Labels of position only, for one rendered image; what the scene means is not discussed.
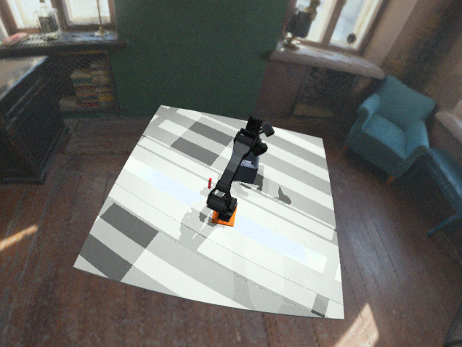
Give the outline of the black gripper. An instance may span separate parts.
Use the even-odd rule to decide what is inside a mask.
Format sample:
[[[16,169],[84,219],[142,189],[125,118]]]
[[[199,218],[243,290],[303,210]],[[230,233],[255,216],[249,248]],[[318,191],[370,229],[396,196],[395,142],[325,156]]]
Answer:
[[[262,131],[262,130],[263,130],[263,131]],[[259,131],[260,131],[260,132],[259,132],[259,138],[258,138],[258,140],[257,140],[256,143],[259,142],[260,134],[264,133],[266,137],[269,137],[269,136],[271,136],[271,135],[273,135],[273,134],[275,133],[275,130],[274,130],[274,128],[272,127],[272,124],[271,124],[269,121],[263,123],[263,124],[261,125],[261,128],[260,128]]]

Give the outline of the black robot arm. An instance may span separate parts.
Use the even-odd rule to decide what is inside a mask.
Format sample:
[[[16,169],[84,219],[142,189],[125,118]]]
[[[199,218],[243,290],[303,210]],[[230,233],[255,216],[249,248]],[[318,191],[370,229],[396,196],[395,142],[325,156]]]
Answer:
[[[262,122],[263,119],[250,115],[246,129],[242,128],[235,135],[233,140],[234,153],[221,179],[218,180],[215,188],[208,194],[206,207],[219,213],[217,218],[220,220],[229,222],[237,207],[237,198],[231,196],[230,189],[232,186],[231,183],[243,159],[248,157],[251,151],[253,151],[255,156],[259,156],[264,154],[268,149],[267,144],[262,142],[262,139],[259,139],[259,142],[256,143],[259,138],[259,130]],[[222,197],[214,195],[213,192],[215,192],[216,189],[225,194]]]

